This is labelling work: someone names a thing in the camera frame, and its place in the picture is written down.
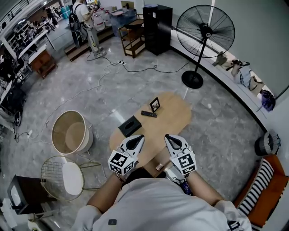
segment standing fan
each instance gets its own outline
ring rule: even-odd
[[[197,5],[180,16],[177,22],[177,37],[188,52],[199,57],[195,71],[182,74],[183,83],[196,89],[203,85],[203,78],[197,73],[203,54],[212,58],[225,53],[233,44],[235,27],[229,16],[219,8]]]

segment electrical outlet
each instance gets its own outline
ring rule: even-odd
[[[32,130],[29,131],[28,135],[27,135],[27,139],[29,139],[31,137],[32,134]]]

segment black fan base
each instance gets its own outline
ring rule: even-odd
[[[204,80],[199,73],[188,70],[182,74],[182,82],[189,88],[198,89],[203,86]]]

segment fan grille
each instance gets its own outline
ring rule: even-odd
[[[235,38],[233,22],[225,12],[210,5],[191,7],[180,16],[177,23],[177,37],[183,47],[190,53],[200,56],[199,49],[204,42],[200,31],[202,23],[208,23],[213,31],[206,41],[206,49],[210,50],[205,51],[204,56],[216,57],[220,51],[226,52]]]

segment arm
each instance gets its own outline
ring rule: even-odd
[[[206,201],[208,204],[214,206],[224,198],[209,185],[196,171],[193,171],[186,178],[192,193]]]
[[[92,205],[98,208],[100,212],[105,213],[115,202],[121,186],[122,182],[113,173],[105,184],[89,199],[87,205]]]
[[[94,14],[95,10],[96,10],[96,8],[92,9],[92,10],[90,11],[90,13],[85,14],[85,15],[82,15],[82,16],[83,16],[83,19],[84,19],[85,21],[88,21],[89,19],[91,19],[91,16]]]

